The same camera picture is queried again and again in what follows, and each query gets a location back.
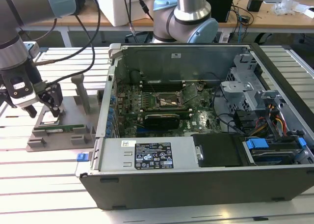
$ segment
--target label sticker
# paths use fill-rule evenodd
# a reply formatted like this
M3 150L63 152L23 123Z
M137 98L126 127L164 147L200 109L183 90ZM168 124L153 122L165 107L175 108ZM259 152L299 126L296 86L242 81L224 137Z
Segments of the label sticker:
M121 147L135 147L135 140L123 140L121 141Z
M57 133L57 132L63 132L63 129L51 129L51 130L46 130L47 133Z
M171 54L171 58L181 58L181 53Z
M137 170L173 168L171 143L135 144L134 164Z

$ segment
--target wooden table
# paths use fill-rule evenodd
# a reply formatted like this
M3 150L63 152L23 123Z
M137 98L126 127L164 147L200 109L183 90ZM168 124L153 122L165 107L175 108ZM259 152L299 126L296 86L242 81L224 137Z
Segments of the wooden table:
M314 0L295 0L300 4L314 6ZM240 0L239 7L246 9L248 0ZM300 13L295 15L276 16L270 12L272 4L262 3L259 12L252 12L254 22L249 27L248 32L281 32L281 33L314 33L314 19ZM92 0L87 0L86 5L79 15L87 30L95 30L97 25L96 5ZM49 30L53 24L53 20L45 21L31 26L25 27L25 30ZM153 22L150 19L141 19L133 22L136 31L152 31ZM229 33L236 27L236 15L231 12L226 23L219 23L219 32L222 32L220 42L224 42ZM58 20L56 29L62 35L66 47L71 47L69 31L82 31L81 26L74 16L67 16ZM105 15L102 14L100 31L127 31L129 26L113 27Z

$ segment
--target black speaker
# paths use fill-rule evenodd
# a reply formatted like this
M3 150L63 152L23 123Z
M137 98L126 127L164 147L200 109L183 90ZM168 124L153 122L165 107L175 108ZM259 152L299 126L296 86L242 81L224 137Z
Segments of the black speaker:
M219 23L228 21L230 8L233 0L207 0L211 5L211 17Z

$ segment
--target warning label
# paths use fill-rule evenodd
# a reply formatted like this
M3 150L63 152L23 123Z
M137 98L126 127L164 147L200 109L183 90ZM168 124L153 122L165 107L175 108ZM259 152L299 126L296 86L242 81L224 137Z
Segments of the warning label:
M173 168L171 143L135 144L136 169Z

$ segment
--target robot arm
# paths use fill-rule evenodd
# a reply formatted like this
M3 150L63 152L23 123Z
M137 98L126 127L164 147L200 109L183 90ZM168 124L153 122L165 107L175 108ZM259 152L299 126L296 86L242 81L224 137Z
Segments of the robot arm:
M155 0L153 43L210 43L218 31L206 0Z
M42 102L54 116L62 103L58 83L47 87L16 28L73 14L75 0L0 0L0 97L12 107L36 116L32 104Z

